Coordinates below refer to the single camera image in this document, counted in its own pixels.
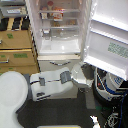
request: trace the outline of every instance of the refrigerator door handle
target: refrigerator door handle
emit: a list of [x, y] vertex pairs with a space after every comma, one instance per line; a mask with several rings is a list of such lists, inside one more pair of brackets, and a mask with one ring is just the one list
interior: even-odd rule
[[51, 64], [54, 64], [54, 65], [57, 65], [57, 66], [64, 66], [64, 65], [69, 64], [69, 63], [71, 63], [71, 62], [68, 61], [68, 62], [64, 62], [64, 63], [62, 63], [62, 64], [57, 64], [57, 63], [54, 62], [54, 61], [50, 61], [50, 63], [51, 63]]

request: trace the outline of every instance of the white refrigerator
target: white refrigerator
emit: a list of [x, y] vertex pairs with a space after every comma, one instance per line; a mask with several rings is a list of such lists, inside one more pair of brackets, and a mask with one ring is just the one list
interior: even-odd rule
[[41, 71], [71, 70], [83, 61], [128, 80], [128, 0], [26, 0], [26, 5]]

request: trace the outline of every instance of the drawer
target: drawer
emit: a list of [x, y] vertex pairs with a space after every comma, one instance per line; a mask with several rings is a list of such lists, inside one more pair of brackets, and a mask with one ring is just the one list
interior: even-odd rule
[[34, 65], [35, 60], [31, 49], [0, 50], [1, 66], [26, 66]]
[[0, 31], [0, 49], [31, 48], [28, 31]]
[[73, 66], [80, 62], [80, 57], [77, 55], [39, 56], [38, 62], [41, 72], [58, 70], [63, 67], [68, 67], [71, 71]]
[[10, 67], [0, 67], [0, 74], [5, 73], [7, 71], [16, 71], [16, 72], [20, 72], [22, 74], [35, 74], [38, 73], [38, 69], [36, 65], [32, 65], [32, 66], [10, 66]]

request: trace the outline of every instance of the black floor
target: black floor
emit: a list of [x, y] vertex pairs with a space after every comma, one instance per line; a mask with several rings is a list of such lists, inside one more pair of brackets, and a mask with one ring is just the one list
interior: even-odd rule
[[79, 92], [77, 99], [60, 99], [27, 102], [20, 111], [18, 121], [24, 128], [37, 128], [45, 125], [79, 125], [93, 128], [91, 115], [97, 116], [103, 128], [105, 119], [100, 111], [86, 109], [85, 94]]

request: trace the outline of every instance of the wooden cabinet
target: wooden cabinet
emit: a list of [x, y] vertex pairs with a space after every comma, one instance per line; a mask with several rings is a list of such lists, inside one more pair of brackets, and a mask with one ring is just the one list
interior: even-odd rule
[[0, 31], [0, 74], [7, 71], [29, 75], [39, 72], [29, 30]]
[[0, 31], [0, 49], [31, 48], [28, 31]]

